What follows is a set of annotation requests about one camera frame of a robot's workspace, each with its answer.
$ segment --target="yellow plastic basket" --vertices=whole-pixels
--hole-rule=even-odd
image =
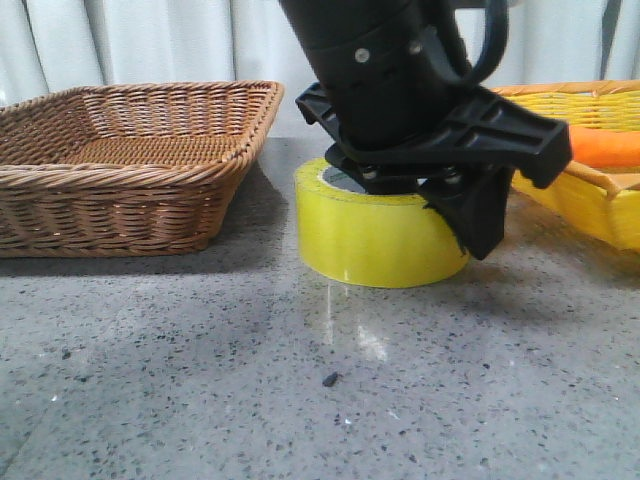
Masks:
[[[640,81],[514,86],[496,92],[534,112],[573,125],[640,130]],[[515,175],[513,187],[588,235],[619,249],[640,250],[638,172],[634,168],[610,173],[573,161],[546,190],[534,188],[520,174]]]

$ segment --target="toy carrot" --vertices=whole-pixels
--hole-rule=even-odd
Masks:
[[[593,168],[640,167],[640,131],[569,126],[573,159]]]

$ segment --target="robotic arm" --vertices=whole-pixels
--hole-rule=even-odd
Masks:
[[[546,188],[567,126],[479,86],[508,37],[507,0],[280,0],[319,83],[297,100],[335,144],[326,159],[372,194],[419,193],[476,258],[504,236],[514,169]],[[467,60],[457,8],[484,8]]]

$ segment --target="yellow tape roll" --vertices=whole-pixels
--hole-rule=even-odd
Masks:
[[[341,282],[405,288],[460,271],[469,256],[442,217],[418,195],[358,193],[324,159],[296,171],[302,260]],[[340,185],[348,185],[346,190]]]

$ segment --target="black cable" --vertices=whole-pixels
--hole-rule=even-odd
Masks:
[[[507,0],[485,0],[485,31],[482,52],[475,66],[460,75],[442,45],[435,27],[425,28],[422,43],[427,60],[441,79],[454,86],[473,86],[484,81],[500,64],[509,37],[509,6]]]

